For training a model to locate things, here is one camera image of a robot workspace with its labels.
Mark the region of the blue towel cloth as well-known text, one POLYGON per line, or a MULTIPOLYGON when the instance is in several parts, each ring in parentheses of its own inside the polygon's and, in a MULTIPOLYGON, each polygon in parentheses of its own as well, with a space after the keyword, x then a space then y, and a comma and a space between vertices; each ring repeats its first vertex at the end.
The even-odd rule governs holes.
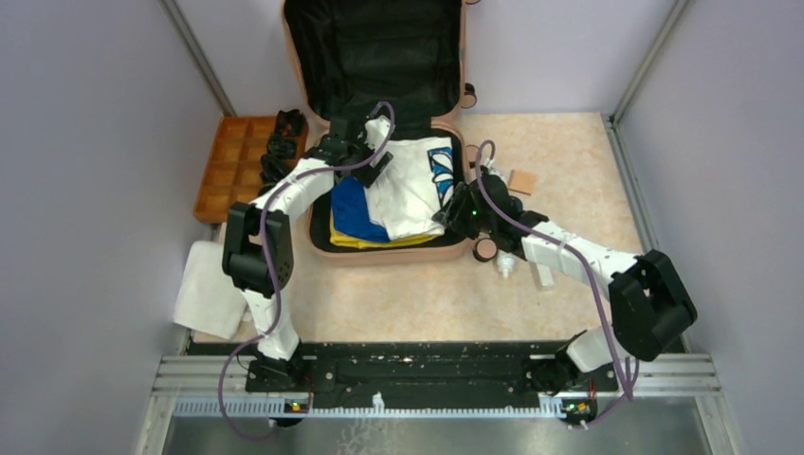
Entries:
POLYGON ((353 177, 345 177, 331 192, 332 226, 338 231, 373 242, 389 242, 384 227, 369 216, 365 188, 353 177))

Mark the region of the white cloth under left arm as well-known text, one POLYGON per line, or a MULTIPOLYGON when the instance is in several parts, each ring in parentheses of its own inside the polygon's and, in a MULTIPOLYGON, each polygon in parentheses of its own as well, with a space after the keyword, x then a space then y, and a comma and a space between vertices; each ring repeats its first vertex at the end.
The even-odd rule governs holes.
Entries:
POLYGON ((192 244, 174 305, 173 322, 222 339, 238 332, 247 301, 223 270, 224 247, 212 241, 192 244))

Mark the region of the pink suitcase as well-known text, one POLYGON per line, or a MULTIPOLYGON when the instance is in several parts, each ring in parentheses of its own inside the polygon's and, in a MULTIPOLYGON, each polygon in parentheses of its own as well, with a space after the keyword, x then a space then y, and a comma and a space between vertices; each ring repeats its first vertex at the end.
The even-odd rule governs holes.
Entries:
POLYGON ((446 137, 453 175, 469 171, 456 117, 476 100, 465 81, 464 1, 286 1, 288 54, 312 119, 394 110, 394 140, 446 137))

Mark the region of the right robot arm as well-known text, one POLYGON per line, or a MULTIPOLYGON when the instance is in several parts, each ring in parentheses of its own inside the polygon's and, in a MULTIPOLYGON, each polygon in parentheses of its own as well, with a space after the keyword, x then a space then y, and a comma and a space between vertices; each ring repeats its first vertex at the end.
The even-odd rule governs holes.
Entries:
POLYGON ((543 389, 580 391, 594 371, 623 358, 650 362, 698 319, 668 255, 601 246, 526 210, 502 180, 484 174, 459 183, 433 221, 469 239, 486 235, 499 251, 552 268, 589 286, 600 325, 573 336, 537 373, 543 389))

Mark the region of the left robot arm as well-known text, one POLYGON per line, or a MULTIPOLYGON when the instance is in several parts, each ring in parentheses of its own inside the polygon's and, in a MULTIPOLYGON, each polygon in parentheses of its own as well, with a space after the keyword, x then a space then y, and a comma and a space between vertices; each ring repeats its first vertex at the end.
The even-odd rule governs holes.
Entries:
POLYGON ((300 337, 283 302, 294 270, 292 227, 338 177, 373 183, 393 158, 385 148, 394 129, 393 115, 337 121, 271 190, 228 211, 222 266, 252 316, 249 344, 258 355, 251 372, 280 391, 297 389, 304 377, 300 337))

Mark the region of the blue white shirt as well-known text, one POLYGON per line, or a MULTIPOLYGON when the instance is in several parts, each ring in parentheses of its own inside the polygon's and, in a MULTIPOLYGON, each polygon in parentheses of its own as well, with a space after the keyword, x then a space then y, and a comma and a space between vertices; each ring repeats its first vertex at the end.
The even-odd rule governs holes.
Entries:
POLYGON ((452 141, 447 136, 389 140, 382 154, 392 159, 364 191, 368 218, 381 229, 379 241, 441 236, 433 216, 455 187, 452 141))

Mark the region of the yellow cloth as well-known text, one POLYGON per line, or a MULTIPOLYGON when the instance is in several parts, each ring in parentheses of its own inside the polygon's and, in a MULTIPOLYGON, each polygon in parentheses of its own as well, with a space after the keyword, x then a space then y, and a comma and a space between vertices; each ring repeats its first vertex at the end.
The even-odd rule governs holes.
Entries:
POLYGON ((389 242, 373 242, 342 233, 330 226, 330 243, 334 246, 350 247, 356 249, 380 248, 389 249, 403 246, 418 246, 438 238, 438 235, 417 234, 389 242))

